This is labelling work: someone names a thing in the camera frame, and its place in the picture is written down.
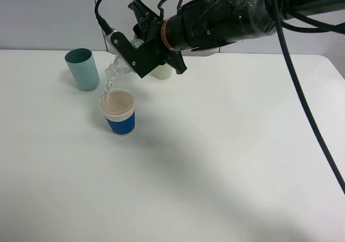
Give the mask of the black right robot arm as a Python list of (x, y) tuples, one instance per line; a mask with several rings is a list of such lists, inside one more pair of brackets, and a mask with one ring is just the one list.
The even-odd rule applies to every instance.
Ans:
[(275, 34), (274, 12), (287, 20), (344, 8), (344, 0), (192, 0), (179, 1), (175, 15), (164, 16), (163, 1), (153, 12), (141, 0), (129, 8), (137, 23), (133, 30), (143, 40), (144, 58), (168, 64), (182, 74), (182, 51), (212, 50), (245, 39)]

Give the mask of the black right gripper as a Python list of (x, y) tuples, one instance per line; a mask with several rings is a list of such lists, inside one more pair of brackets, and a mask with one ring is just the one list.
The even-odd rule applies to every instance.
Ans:
[(192, 48), (190, 26), (194, 22), (193, 9), (180, 9), (177, 14), (160, 19), (141, 0), (133, 0), (128, 5), (135, 15), (137, 24), (133, 27), (135, 34), (144, 42), (155, 39), (156, 45), (163, 53), (164, 62), (183, 74), (187, 67), (181, 52)]

